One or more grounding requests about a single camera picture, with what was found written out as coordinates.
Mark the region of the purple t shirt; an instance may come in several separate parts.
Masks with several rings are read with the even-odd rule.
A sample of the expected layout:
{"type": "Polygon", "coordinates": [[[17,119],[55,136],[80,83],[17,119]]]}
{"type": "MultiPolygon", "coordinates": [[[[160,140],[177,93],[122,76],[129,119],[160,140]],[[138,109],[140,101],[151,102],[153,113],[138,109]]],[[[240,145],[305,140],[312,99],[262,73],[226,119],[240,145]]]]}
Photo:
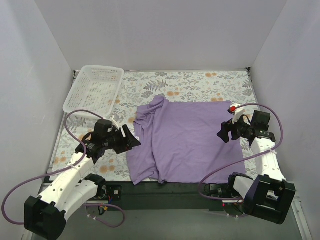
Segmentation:
{"type": "Polygon", "coordinates": [[[231,115],[230,101],[171,102],[157,95],[137,107],[134,135],[141,142],[126,154],[130,179],[159,183],[225,184],[244,174],[239,140],[224,143],[217,133],[231,115]]]}

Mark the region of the white plastic basket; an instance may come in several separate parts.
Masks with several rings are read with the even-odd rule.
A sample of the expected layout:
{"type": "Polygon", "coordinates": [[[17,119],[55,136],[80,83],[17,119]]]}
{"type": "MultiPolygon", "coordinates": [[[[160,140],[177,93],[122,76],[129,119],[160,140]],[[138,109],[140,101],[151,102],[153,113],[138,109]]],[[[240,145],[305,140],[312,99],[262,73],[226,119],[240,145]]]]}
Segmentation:
{"type": "Polygon", "coordinates": [[[91,111],[108,117],[121,89],[125,71],[118,67],[86,65],[78,73],[63,104],[67,114],[91,111]]]}

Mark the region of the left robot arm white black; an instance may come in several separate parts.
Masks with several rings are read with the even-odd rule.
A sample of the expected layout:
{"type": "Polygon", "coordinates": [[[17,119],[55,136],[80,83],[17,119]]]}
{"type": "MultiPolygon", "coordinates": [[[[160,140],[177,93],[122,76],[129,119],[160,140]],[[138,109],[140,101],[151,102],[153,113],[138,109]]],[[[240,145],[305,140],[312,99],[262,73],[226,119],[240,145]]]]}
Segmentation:
{"type": "Polygon", "coordinates": [[[106,151],[119,155],[140,145],[127,125],[118,128],[110,120],[99,119],[75,149],[69,169],[61,172],[37,197],[30,196],[25,201],[25,229],[46,240],[56,240],[67,220],[88,200],[114,199],[107,181],[88,172],[106,151]]]}

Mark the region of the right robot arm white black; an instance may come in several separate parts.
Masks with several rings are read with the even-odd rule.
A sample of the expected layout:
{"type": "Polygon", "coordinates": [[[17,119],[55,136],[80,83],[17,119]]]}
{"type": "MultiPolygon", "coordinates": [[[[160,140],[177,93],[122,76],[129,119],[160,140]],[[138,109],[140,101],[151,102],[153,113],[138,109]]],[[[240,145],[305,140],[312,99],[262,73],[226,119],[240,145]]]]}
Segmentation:
{"type": "Polygon", "coordinates": [[[242,197],[246,215],[281,225],[288,214],[295,185],[287,182],[277,160],[275,135],[269,131],[271,115],[254,111],[251,120],[245,121],[244,111],[232,106],[232,119],[223,122],[217,136],[225,143],[244,138],[254,154],[257,176],[252,178],[234,172],[228,178],[226,191],[232,197],[242,197]]]}

